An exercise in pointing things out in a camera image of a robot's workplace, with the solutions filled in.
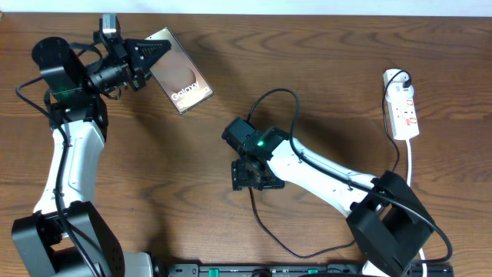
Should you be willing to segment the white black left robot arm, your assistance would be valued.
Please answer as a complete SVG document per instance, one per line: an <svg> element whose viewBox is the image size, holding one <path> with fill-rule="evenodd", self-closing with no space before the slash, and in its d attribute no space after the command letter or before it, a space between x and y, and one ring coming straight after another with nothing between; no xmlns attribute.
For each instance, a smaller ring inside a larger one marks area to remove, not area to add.
<svg viewBox="0 0 492 277"><path fill-rule="evenodd" d="M106 101L139 90L168 40L98 31L91 44L49 37L32 49L48 84L40 112L54 153L44 191L30 216L16 219L12 240L31 276L164 276L147 252L126 252L96 210L95 180L107 141Z"/></svg>

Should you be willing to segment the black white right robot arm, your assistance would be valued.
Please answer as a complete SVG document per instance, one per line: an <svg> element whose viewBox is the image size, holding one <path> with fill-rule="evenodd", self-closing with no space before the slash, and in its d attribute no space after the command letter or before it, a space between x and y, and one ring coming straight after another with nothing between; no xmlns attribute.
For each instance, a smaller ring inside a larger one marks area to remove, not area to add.
<svg viewBox="0 0 492 277"><path fill-rule="evenodd" d="M433 219L396 173L376 177L352 171L305 148L286 131L260 132L242 118L221 137L239 155L231 164L235 191L282 189L290 182L311 192L345 217L359 249L385 275L405 275L433 233Z"/></svg>

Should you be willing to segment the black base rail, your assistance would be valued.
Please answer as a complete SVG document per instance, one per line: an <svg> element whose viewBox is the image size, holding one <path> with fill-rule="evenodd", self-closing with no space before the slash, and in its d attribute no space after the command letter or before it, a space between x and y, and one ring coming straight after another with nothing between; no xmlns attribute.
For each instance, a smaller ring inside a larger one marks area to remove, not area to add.
<svg viewBox="0 0 492 277"><path fill-rule="evenodd" d="M156 265L153 276L164 277L295 277L363 276L362 265Z"/></svg>

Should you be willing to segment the white power strip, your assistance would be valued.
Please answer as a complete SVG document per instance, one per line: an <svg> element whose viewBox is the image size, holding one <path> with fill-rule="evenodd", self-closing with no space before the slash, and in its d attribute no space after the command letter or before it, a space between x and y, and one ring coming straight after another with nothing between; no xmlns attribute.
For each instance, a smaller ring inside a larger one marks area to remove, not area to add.
<svg viewBox="0 0 492 277"><path fill-rule="evenodd" d="M402 69L390 68L383 80L393 139L409 141L420 134L411 76Z"/></svg>

